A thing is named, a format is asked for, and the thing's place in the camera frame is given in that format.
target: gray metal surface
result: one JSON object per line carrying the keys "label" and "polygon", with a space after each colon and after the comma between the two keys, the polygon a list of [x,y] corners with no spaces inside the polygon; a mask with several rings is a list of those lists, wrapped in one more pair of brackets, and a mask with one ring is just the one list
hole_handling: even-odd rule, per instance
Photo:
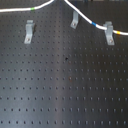
{"label": "gray metal surface", "polygon": [[[1,1],[0,8],[41,0]],[[73,2],[98,24],[128,31],[127,3]],[[57,2],[32,12],[0,13],[0,128],[127,128],[128,37],[104,31]],[[24,44],[27,20],[36,24]]]}

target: cable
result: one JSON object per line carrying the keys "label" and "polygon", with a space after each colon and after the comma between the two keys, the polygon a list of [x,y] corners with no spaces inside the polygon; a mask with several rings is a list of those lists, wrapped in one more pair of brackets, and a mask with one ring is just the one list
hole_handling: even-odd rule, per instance
{"label": "cable", "polygon": [[[68,0],[64,0],[71,8],[73,8],[75,11],[77,11],[79,13],[80,16],[82,16],[87,22],[89,22],[90,24],[94,25],[95,27],[97,27],[98,29],[101,30],[107,30],[106,27],[98,25],[94,22],[92,22],[88,17],[86,17],[80,10],[78,10],[73,4],[71,4]],[[119,34],[119,35],[124,35],[124,36],[128,36],[127,32],[120,32],[120,31],[116,31],[113,30],[113,33],[115,34]]]}
{"label": "cable", "polygon": [[37,10],[40,8],[43,8],[49,4],[51,4],[54,0],[50,0],[42,5],[36,6],[36,7],[32,7],[32,8],[12,8],[12,9],[0,9],[0,12],[16,12],[16,11],[33,11],[33,10]]}
{"label": "cable", "polygon": [[[33,11],[33,10],[37,10],[37,9],[41,9],[49,4],[51,4],[54,0],[50,0],[42,5],[36,6],[36,7],[31,7],[31,8],[13,8],[13,9],[0,9],[0,12],[16,12],[16,11]],[[77,11],[79,13],[80,16],[82,16],[87,22],[89,22],[90,24],[94,25],[95,27],[97,27],[98,29],[101,30],[107,30],[106,27],[98,25],[94,22],[92,22],[88,17],[86,17],[79,9],[77,9],[73,4],[71,4],[68,0],[64,0],[71,8],[73,8],[75,11]],[[115,34],[119,34],[119,35],[125,35],[128,36],[127,32],[120,32],[120,31],[116,31],[113,30],[113,33]]]}

